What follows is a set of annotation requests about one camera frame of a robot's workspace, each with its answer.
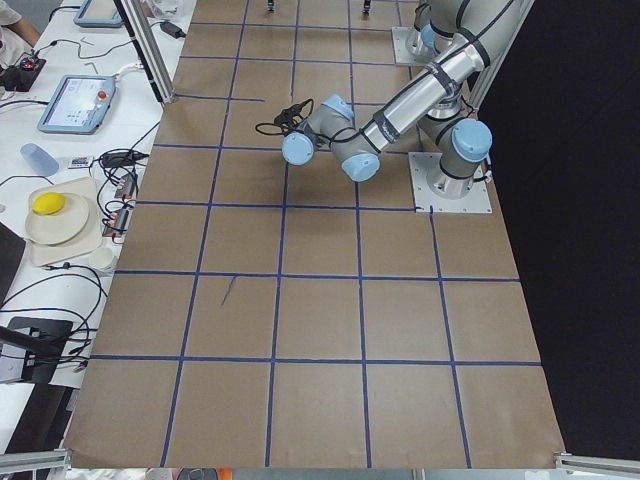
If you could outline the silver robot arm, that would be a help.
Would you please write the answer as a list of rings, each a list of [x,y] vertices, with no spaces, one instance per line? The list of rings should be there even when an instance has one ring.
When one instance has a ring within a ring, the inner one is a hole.
[[[490,129],[463,113],[461,90],[440,100],[418,125],[441,150],[438,163],[427,173],[429,188],[445,199],[465,197],[492,146]]]
[[[325,145],[351,180],[370,179],[390,144],[428,119],[435,107],[459,104],[467,78],[490,68],[507,50],[522,10],[520,1],[420,1],[409,38],[426,59],[420,74],[359,128],[352,125],[354,112],[337,94],[300,122],[285,116],[298,114],[305,103],[282,111],[276,121],[284,137],[284,159],[304,165]]]

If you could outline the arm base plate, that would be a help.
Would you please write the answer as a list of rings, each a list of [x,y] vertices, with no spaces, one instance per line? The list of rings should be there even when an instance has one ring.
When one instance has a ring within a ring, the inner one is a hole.
[[[410,152],[414,209],[419,213],[490,214],[492,206],[482,168],[470,178],[448,177],[440,168],[441,153]]]
[[[401,66],[425,65],[435,57],[435,33],[429,25],[391,29],[395,63]]]

